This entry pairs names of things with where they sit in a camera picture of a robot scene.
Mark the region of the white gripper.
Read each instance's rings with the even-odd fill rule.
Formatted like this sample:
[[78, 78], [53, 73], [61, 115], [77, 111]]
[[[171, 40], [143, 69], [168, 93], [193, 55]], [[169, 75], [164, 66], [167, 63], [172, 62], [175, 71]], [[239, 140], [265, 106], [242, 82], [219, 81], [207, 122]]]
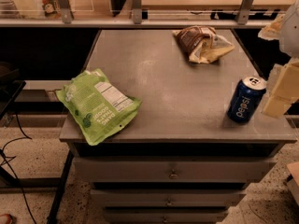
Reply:
[[[278, 40], [281, 52], [292, 58], [299, 58], [299, 0], [296, 0], [284, 14], [278, 15], [258, 33], [264, 40]], [[270, 72], [268, 98], [263, 113], [273, 118], [283, 116], [299, 100], [299, 62], [275, 64]]]

